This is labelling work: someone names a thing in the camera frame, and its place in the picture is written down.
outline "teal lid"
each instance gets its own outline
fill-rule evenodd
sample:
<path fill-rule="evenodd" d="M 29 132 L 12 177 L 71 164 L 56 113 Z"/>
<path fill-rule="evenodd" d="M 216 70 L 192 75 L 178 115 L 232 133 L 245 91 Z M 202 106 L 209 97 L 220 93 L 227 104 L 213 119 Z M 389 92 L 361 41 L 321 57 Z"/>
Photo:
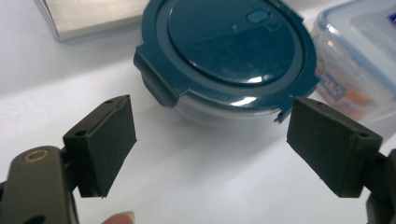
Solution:
<path fill-rule="evenodd" d="M 134 63 L 165 106 L 189 94 L 227 110 L 280 109 L 281 121 L 318 83 L 312 40 L 279 1 L 151 0 L 142 34 Z"/>

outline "container label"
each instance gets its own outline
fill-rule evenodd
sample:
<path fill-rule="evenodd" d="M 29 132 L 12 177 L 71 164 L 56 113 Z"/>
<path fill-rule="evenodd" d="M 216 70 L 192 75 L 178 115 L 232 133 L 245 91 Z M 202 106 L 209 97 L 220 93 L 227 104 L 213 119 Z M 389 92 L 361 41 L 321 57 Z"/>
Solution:
<path fill-rule="evenodd" d="M 390 22 L 396 25 L 396 13 L 389 16 Z"/>
<path fill-rule="evenodd" d="M 322 72 L 318 75 L 318 78 L 320 79 L 320 84 L 335 101 L 338 101 L 346 96 L 347 90 L 331 75 L 327 74 L 326 72 Z"/>

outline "round container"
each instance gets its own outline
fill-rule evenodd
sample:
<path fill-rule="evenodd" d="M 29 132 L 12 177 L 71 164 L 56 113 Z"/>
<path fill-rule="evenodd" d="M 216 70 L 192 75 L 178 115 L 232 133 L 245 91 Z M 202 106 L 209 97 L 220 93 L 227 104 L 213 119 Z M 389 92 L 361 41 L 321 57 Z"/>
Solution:
<path fill-rule="evenodd" d="M 134 64 L 161 105 L 280 122 L 318 83 L 302 22 L 276 0 L 151 0 Z"/>

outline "white surface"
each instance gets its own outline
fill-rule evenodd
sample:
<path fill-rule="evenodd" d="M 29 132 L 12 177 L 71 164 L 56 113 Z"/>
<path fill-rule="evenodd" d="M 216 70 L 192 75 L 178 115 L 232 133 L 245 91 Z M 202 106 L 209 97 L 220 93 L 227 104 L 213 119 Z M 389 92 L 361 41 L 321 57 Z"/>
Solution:
<path fill-rule="evenodd" d="M 292 3 L 311 20 L 328 4 Z M 138 28 L 59 44 L 32 0 L 3 1 L 0 30 L 0 181 L 24 150 L 62 147 L 100 103 L 131 94 L 138 142 L 106 199 L 75 192 L 81 223 L 128 210 L 138 224 L 366 223 L 367 190 L 333 195 L 286 143 L 287 120 L 211 128 L 159 106 L 133 65 Z"/>

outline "screw hole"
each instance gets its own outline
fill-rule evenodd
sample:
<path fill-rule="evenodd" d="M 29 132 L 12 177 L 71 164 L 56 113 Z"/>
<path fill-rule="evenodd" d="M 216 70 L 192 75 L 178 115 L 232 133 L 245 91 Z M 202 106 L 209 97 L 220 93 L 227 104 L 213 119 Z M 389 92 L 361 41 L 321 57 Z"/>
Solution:
<path fill-rule="evenodd" d="M 75 133 L 75 136 L 81 137 L 81 136 L 84 136 L 86 133 L 87 133 L 86 131 L 79 131 L 79 132 Z"/>
<path fill-rule="evenodd" d="M 24 224 L 43 224 L 46 218 L 44 216 L 31 217 L 29 220 L 25 221 Z"/>

